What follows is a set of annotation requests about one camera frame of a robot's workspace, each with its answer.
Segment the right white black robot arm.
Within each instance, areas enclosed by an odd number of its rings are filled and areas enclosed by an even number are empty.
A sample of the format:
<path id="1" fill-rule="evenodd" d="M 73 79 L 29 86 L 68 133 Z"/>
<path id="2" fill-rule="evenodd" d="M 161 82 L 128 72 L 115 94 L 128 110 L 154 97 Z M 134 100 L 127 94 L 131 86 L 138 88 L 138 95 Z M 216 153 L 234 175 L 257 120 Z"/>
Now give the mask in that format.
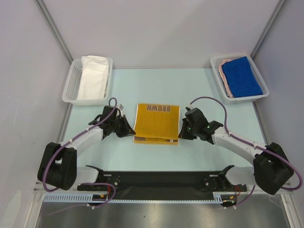
<path id="1" fill-rule="evenodd" d="M 219 186 L 225 191 L 235 185 L 257 185 L 264 192 L 274 195 L 293 176 L 294 170 L 287 164 L 286 155 L 280 145 L 256 144 L 229 133 L 217 121 L 208 122 L 198 108 L 187 108 L 182 120 L 180 139 L 199 138 L 212 145 L 223 147 L 250 163 L 249 167 L 229 165 L 221 172 Z"/>

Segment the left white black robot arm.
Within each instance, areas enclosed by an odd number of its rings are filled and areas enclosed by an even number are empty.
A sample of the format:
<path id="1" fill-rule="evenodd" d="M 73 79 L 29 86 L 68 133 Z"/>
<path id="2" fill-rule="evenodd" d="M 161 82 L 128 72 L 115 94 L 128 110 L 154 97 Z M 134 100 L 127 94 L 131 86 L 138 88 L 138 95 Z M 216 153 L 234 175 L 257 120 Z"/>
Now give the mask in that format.
<path id="1" fill-rule="evenodd" d="M 110 134 L 124 138 L 136 135 L 126 116 L 118 107 L 106 105 L 87 128 L 72 139 L 46 145 L 38 170 L 38 180 L 46 192 L 58 189 L 68 190 L 73 185 L 88 184 L 94 190 L 100 190 L 105 182 L 102 170 L 95 166 L 78 166 L 78 157 L 94 144 Z"/>

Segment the yellow brown bear towel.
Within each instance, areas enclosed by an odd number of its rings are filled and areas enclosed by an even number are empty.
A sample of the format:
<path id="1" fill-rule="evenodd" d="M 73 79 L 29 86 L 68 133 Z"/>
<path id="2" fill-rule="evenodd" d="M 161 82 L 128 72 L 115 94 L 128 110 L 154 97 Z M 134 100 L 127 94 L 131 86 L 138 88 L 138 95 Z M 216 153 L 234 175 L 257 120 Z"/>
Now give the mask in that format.
<path id="1" fill-rule="evenodd" d="M 133 142 L 137 144 L 179 144 L 180 107 L 166 104 L 138 104 Z"/>

